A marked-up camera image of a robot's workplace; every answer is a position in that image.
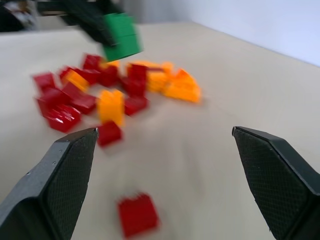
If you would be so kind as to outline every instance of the pile of lego bricks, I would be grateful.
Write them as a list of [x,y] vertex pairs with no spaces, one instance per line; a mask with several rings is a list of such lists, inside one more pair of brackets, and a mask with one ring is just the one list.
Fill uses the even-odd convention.
[[[35,99],[48,125],[67,133],[81,122],[82,114],[91,114],[96,109],[101,121],[97,142],[104,147],[122,139],[120,127],[125,115],[133,116],[148,107],[146,91],[201,102],[201,89],[195,79],[181,68],[174,73],[171,62],[128,62],[124,74],[120,67],[119,61],[107,62],[101,56],[86,54],[81,68],[66,66],[58,73],[62,87],[57,87],[51,72],[33,75],[39,92]],[[104,89],[98,97],[87,94],[95,84],[107,88],[120,86],[125,94],[117,89]]]

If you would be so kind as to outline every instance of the green lego brick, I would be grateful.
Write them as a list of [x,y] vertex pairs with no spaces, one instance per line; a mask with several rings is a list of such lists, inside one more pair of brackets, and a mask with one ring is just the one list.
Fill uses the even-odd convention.
[[141,52],[133,20],[125,13],[112,13],[104,16],[116,46],[103,46],[108,61],[115,61]]
[[117,41],[118,45],[114,47],[103,47],[106,59],[110,62],[141,52],[139,40],[136,35],[119,37]]
[[137,35],[123,36],[121,43],[123,55],[127,57],[141,52]]
[[115,37],[135,35],[134,21],[125,13],[113,13],[104,16],[106,24]]

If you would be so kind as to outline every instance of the textured gripper pad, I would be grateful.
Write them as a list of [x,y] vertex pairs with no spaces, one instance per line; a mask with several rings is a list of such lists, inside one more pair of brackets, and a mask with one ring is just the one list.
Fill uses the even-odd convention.
[[308,190],[267,141],[240,130],[233,136],[254,199],[273,236],[283,240],[304,209]]
[[70,148],[44,193],[44,201],[61,239],[69,240],[85,199],[96,137],[83,137]]

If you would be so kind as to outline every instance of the white table surface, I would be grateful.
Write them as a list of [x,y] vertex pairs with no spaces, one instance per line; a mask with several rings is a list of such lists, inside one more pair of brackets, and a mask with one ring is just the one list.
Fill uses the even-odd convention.
[[[185,68],[204,101],[150,94],[149,110],[126,117],[122,143],[96,146],[72,239],[122,239],[116,201],[135,191],[152,196],[162,222],[139,239],[274,239],[249,190],[232,127],[287,139],[319,172],[320,69],[193,23],[140,31],[145,51],[129,59]],[[0,201],[63,136],[38,113],[30,75],[78,66],[84,52],[99,48],[72,29],[0,36]],[[74,131],[97,123],[86,116]]]

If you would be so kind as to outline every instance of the white wall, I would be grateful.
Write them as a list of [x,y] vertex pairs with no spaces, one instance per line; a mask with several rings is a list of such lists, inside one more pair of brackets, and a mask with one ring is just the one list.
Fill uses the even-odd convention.
[[192,21],[320,66],[319,0],[175,0]]

